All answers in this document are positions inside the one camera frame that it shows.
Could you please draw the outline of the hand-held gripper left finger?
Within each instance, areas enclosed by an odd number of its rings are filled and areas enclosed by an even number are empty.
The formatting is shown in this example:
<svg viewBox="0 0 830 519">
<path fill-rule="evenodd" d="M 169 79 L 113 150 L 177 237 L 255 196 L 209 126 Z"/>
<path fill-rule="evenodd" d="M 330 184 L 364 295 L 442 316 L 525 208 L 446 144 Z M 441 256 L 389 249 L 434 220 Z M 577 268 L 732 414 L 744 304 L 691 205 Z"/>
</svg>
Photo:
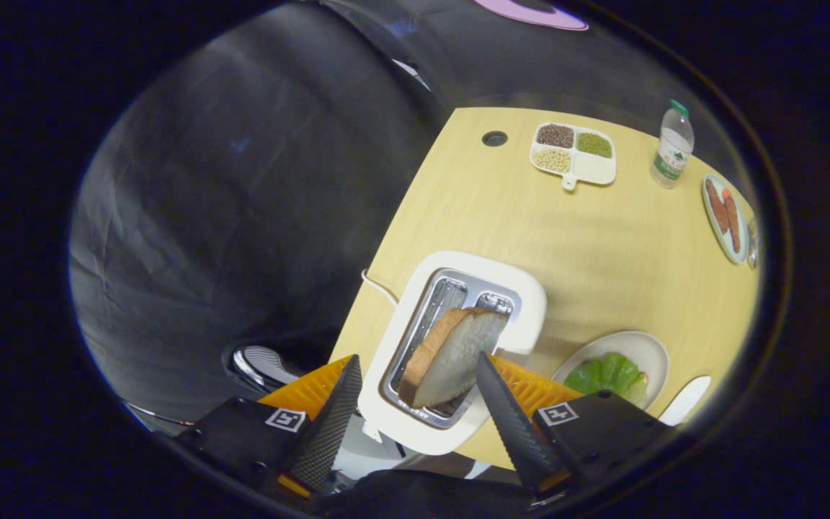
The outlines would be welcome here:
<svg viewBox="0 0 830 519">
<path fill-rule="evenodd" d="M 254 492 L 309 499 L 325 492 L 361 388 L 359 355 L 348 355 L 258 401 L 231 398 L 174 447 Z"/>
</svg>

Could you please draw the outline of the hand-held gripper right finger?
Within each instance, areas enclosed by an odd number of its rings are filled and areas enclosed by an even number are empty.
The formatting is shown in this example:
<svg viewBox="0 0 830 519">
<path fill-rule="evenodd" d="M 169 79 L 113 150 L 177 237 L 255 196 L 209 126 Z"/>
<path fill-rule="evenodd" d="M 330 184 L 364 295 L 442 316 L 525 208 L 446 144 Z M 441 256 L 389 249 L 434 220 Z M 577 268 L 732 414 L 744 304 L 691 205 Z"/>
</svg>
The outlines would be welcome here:
<svg viewBox="0 0 830 519">
<path fill-rule="evenodd" d="M 589 498 L 635 482 L 675 429 L 612 391 L 587 395 L 482 352 L 476 382 L 518 479 L 537 498 Z"/>
</svg>

